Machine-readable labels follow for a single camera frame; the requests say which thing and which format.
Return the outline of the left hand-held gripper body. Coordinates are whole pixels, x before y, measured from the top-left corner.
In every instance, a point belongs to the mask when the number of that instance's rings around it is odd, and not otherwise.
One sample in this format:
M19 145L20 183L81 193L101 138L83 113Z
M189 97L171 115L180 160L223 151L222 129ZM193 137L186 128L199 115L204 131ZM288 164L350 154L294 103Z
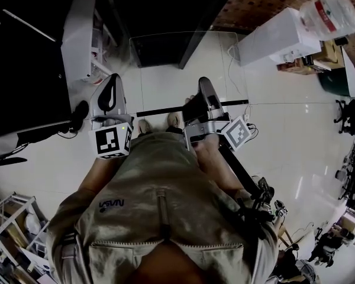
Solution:
M129 155L134 118L127 112L119 74L105 78L89 102L92 129L89 138L97 158L114 159Z

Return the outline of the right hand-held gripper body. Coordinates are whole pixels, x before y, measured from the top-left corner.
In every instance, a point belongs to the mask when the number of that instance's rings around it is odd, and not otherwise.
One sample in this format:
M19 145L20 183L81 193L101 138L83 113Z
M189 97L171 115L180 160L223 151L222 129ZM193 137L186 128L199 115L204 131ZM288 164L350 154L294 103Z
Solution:
M221 144L232 151L237 151L251 137L246 122L241 116L231 118L230 114L223 109L208 78L201 77L198 80L198 92L203 94L208 105L208 119L183 122L187 148L192 150L192 145L203 140L208 134L218 134Z

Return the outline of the person's right hand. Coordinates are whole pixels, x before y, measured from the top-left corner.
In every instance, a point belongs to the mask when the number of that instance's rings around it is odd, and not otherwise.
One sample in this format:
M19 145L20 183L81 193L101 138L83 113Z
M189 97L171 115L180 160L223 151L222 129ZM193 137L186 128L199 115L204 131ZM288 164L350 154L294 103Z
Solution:
M218 134L208 134L203 140L192 145L200 167L216 166L220 160L220 138Z

